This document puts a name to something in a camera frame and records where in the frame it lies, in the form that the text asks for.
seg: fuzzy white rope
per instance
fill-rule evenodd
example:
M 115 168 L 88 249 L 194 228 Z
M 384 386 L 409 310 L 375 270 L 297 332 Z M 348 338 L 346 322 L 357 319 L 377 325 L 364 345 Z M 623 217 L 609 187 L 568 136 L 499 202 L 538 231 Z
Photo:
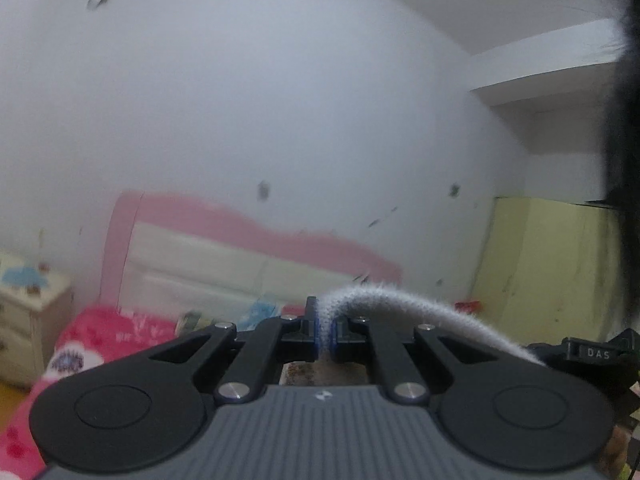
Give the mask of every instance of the fuzzy white rope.
M 387 314 L 413 325 L 430 323 L 521 359 L 541 364 L 531 352 L 511 342 L 474 316 L 460 314 L 450 306 L 382 285 L 350 286 L 318 298 L 321 354 L 324 357 L 330 344 L 332 321 L 335 317 L 352 311 L 358 314 Z

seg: white nightstand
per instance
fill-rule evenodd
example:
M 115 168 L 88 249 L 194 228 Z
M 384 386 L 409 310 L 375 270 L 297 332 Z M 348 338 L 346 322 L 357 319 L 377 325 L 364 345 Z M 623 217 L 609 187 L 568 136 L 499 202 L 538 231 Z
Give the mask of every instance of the white nightstand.
M 68 277 L 0 252 L 0 379 L 30 385 L 72 317 Z

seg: logo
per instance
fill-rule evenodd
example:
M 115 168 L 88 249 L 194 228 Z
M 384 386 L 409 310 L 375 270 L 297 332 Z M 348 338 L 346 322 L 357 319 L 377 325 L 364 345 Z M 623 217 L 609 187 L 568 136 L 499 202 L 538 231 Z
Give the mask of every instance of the logo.
M 321 392 L 318 392 L 315 394 L 316 399 L 322 400 L 322 402 L 325 402 L 326 400 L 331 399 L 331 397 L 333 396 L 334 394 L 332 394 L 331 392 L 328 392 L 327 390 L 322 390 Z
M 596 359 L 609 359 L 609 352 L 604 350 L 596 350 L 593 348 L 587 349 L 587 355 L 589 357 L 595 357 Z

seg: wooden floor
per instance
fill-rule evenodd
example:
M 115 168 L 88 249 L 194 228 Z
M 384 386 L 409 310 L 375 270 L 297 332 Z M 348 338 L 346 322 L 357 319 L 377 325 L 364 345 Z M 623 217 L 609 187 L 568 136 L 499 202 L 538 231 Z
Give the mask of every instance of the wooden floor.
M 26 390 L 19 390 L 12 386 L 0 383 L 0 431 L 9 422 L 18 404 L 27 396 Z

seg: yellow cabinet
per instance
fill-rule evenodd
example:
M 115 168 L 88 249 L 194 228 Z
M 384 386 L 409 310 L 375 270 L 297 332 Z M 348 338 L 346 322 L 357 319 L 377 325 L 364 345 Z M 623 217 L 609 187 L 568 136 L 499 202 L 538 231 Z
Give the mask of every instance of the yellow cabinet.
M 612 210 L 497 199 L 472 293 L 479 317 L 521 344 L 601 339 L 619 301 L 616 240 Z

